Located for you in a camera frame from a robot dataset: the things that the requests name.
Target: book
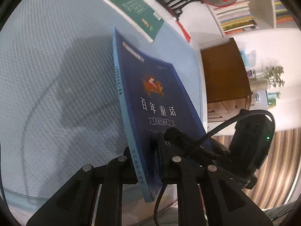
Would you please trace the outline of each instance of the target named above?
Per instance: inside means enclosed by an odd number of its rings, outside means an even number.
[[[233,4],[236,4],[236,3],[239,3],[239,2],[243,2],[243,1],[248,1],[248,0],[236,0],[235,3],[233,3]],[[219,7],[216,7],[216,6],[213,6],[213,5],[211,5],[211,7],[212,7],[214,10],[216,10],[216,9],[219,8]]]
[[[292,16],[287,16],[287,17],[277,19],[276,23],[287,22],[287,21],[292,21],[292,20],[294,20]]]
[[[215,9],[215,12],[216,12],[216,14],[220,14],[220,13],[229,12],[229,11],[232,11],[232,10],[237,10],[239,8],[248,8],[249,3],[250,2],[235,3],[233,5],[230,5],[230,6],[227,6],[227,7],[224,7],[224,8]]]
[[[231,25],[233,23],[237,23],[237,22],[240,22],[240,21],[250,20],[252,18],[253,18],[252,15],[241,16],[241,17],[237,17],[237,18],[234,18],[234,19],[229,19],[229,20],[226,20],[224,22],[221,22],[221,25],[222,26],[227,26],[227,25]]]
[[[143,0],[103,0],[131,25],[133,25],[149,42],[152,42],[164,20]]]
[[[226,26],[223,26],[223,29],[225,32],[229,32],[229,31],[233,31],[233,30],[236,30],[236,29],[242,29],[242,28],[246,28],[246,27],[250,27],[250,26],[253,26],[253,19],[250,19],[250,20],[245,20],[245,21],[240,21],[238,23],[234,23],[234,24],[231,24],[231,25],[226,25]]]
[[[278,14],[278,13],[287,13],[287,9],[286,8],[277,9],[276,14]]]
[[[227,22],[227,21],[232,20],[232,19],[237,19],[237,18],[241,18],[241,17],[244,17],[244,16],[250,16],[250,15],[251,15],[250,10],[243,10],[243,11],[240,11],[240,12],[237,12],[237,13],[232,13],[232,14],[229,14],[229,15],[221,16],[221,17],[219,17],[219,21],[221,23],[223,23],[223,22]]]
[[[206,132],[172,64],[139,52],[116,29],[113,57],[128,146],[144,200],[151,202],[162,187],[155,158],[158,133],[176,127],[197,140]],[[203,146],[212,150],[209,141]]]
[[[289,12],[282,13],[282,14],[276,14],[276,20],[284,19],[284,18],[292,18],[292,16]]]
[[[249,7],[238,8],[238,9],[231,10],[231,11],[228,11],[228,12],[225,12],[225,13],[217,14],[216,16],[218,18],[220,18],[220,17],[226,16],[226,15],[233,15],[233,14],[235,15],[236,13],[240,13],[240,12],[249,12],[250,13],[250,8]]]
[[[275,10],[276,10],[276,12],[277,12],[278,10],[281,10],[281,9],[286,9],[286,7],[285,7],[284,5],[282,5],[282,4],[280,4],[280,5],[275,5]]]
[[[248,27],[244,27],[244,28],[241,28],[241,29],[226,31],[225,34],[226,35],[232,35],[232,34],[242,33],[242,32],[245,32],[245,31],[256,30],[256,29],[258,29],[258,26],[249,25]]]

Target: metal screw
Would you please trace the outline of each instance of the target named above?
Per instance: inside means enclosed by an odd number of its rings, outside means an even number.
[[[211,172],[215,172],[217,170],[217,168],[216,168],[215,165],[209,165],[208,170],[211,171]]]
[[[89,164],[86,164],[86,165],[84,165],[84,166],[82,167],[82,169],[83,169],[85,172],[87,172],[87,171],[90,171],[90,170],[92,169],[92,166],[89,165]]]
[[[122,156],[118,157],[118,161],[123,162],[123,161],[126,161],[126,160],[127,160],[127,157],[125,155],[122,155]]]
[[[179,156],[174,156],[173,157],[173,161],[174,162],[180,162],[182,159],[181,159],[181,157],[179,157]]]

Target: blue book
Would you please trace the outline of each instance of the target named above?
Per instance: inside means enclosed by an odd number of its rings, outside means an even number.
[[[125,134],[144,200],[162,187],[155,159],[159,132],[176,127],[197,140],[203,124],[172,64],[139,52],[113,30],[116,83]],[[207,142],[205,148],[211,149]]]

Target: blue fabric surface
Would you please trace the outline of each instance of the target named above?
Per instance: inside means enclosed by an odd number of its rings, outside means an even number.
[[[0,32],[5,188],[49,198],[84,164],[123,153],[114,26],[142,52],[174,65],[202,116],[198,59],[168,24],[149,44],[101,0],[23,0]]]

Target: green book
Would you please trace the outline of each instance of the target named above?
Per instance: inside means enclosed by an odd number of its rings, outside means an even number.
[[[115,9],[148,41],[152,42],[164,20],[143,0],[103,0],[105,3]]]

